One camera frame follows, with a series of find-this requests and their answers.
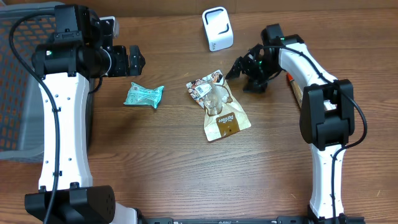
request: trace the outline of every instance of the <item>snack bag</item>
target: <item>snack bag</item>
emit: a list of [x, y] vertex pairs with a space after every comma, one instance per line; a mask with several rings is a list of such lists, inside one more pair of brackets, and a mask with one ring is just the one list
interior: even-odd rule
[[205, 109], [205, 132], [208, 141], [230, 136], [250, 128], [251, 123], [220, 70], [187, 83], [189, 94]]

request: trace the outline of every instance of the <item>gray basket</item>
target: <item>gray basket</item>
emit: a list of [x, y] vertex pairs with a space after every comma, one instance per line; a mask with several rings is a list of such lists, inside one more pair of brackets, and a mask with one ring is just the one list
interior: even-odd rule
[[[37, 11], [53, 11], [59, 2], [0, 7], [0, 159], [41, 162], [44, 154], [44, 112], [37, 81], [18, 62], [9, 48], [8, 34], [19, 18]], [[55, 31], [55, 18], [35, 17], [22, 23], [14, 34], [16, 49], [31, 64], [36, 45]], [[88, 141], [92, 121], [92, 96], [86, 108]]]

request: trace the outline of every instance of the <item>wood grain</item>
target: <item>wood grain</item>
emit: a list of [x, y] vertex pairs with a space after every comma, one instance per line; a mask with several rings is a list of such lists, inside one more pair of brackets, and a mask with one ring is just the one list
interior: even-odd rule
[[[48, 0], [5, 0], [7, 4], [38, 3]], [[58, 0], [81, 4], [100, 16], [182, 16], [201, 15], [206, 9], [223, 6], [228, 13], [319, 11], [338, 9], [398, 8], [396, 0]]]
[[[363, 144], [348, 150], [343, 168], [347, 215], [367, 223], [397, 223], [398, 10], [273, 12], [230, 16], [234, 45], [210, 53], [200, 16], [120, 19], [116, 44], [140, 47], [147, 65], [139, 77], [106, 78], [95, 95], [89, 152], [95, 185], [111, 185], [119, 202], [148, 217], [272, 218], [304, 215], [312, 192], [312, 160], [299, 130], [299, 108], [284, 75], [266, 94], [243, 93], [245, 77], [229, 86], [252, 127], [208, 143], [204, 112], [185, 84], [260, 42], [279, 22], [300, 34], [314, 58], [349, 78], [369, 124]], [[131, 82], [164, 85], [157, 110], [125, 107]], [[356, 116], [357, 139], [362, 131]], [[0, 223], [38, 223], [24, 210], [37, 191], [40, 164], [0, 162]]]

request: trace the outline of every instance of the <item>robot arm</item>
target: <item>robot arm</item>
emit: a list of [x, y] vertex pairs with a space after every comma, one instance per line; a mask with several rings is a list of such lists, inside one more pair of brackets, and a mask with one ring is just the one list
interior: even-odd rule
[[[310, 55], [307, 46], [304, 43], [294, 43], [286, 45], [286, 47], [298, 50], [305, 54], [317, 66], [318, 70], [329, 81], [337, 80], [336, 77], [326, 72], [315, 59]], [[286, 49], [279, 50], [279, 65], [282, 69], [289, 72], [296, 80], [300, 88], [303, 90], [306, 86], [313, 84], [326, 85], [327, 83], [319, 78], [309, 62], [302, 56]], [[325, 110], [335, 110], [336, 106], [330, 101], [324, 102]], [[333, 207], [331, 195], [331, 162], [337, 150], [341, 149], [341, 144], [327, 146], [325, 150], [321, 151], [319, 148], [310, 144], [312, 153], [312, 197], [310, 201], [310, 208], [317, 218], [324, 217], [325, 219], [333, 218]], [[343, 165], [343, 156], [345, 150], [338, 154], [338, 161], [335, 163], [335, 202], [336, 202], [336, 216], [344, 213], [343, 204], [341, 202], [341, 169]]]
[[334, 199], [335, 216], [343, 217], [341, 168], [345, 150], [338, 154], [334, 165], [334, 197], [331, 173], [333, 156], [354, 132], [353, 105], [341, 95], [343, 92], [353, 99], [352, 84], [326, 72], [310, 55], [304, 41], [298, 35], [285, 37], [278, 24], [267, 26], [261, 37], [264, 45], [257, 45], [238, 58], [226, 79], [245, 73], [249, 81], [244, 90], [262, 93], [281, 70], [293, 76], [303, 89], [300, 130], [312, 152], [313, 192], [308, 216], [315, 223], [328, 223], [334, 217]]
[[110, 186], [93, 186], [86, 152], [86, 108], [92, 78], [140, 75], [145, 65], [137, 46], [113, 46], [118, 36], [114, 17], [98, 18], [85, 6], [61, 5], [54, 10], [53, 39], [37, 46], [32, 56], [36, 74], [50, 90], [57, 106], [40, 86], [44, 104], [44, 163], [39, 192], [25, 196], [25, 209], [44, 220], [55, 176], [55, 126], [59, 117], [58, 184], [49, 223], [137, 224], [139, 211], [115, 202]]

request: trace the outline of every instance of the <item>orange object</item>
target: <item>orange object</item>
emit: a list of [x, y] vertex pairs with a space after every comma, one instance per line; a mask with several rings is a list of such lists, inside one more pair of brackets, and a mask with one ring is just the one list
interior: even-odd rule
[[294, 80], [294, 79], [293, 79], [293, 76], [292, 76], [291, 74], [288, 73], [286, 76], [287, 76], [287, 78], [289, 79], [289, 82], [291, 82], [291, 81]]
[[297, 82], [293, 79], [293, 76], [291, 74], [288, 73], [286, 77], [289, 80], [290, 85], [292, 86], [298, 105], [301, 107], [303, 91], [300, 89], [299, 84], [297, 84]]

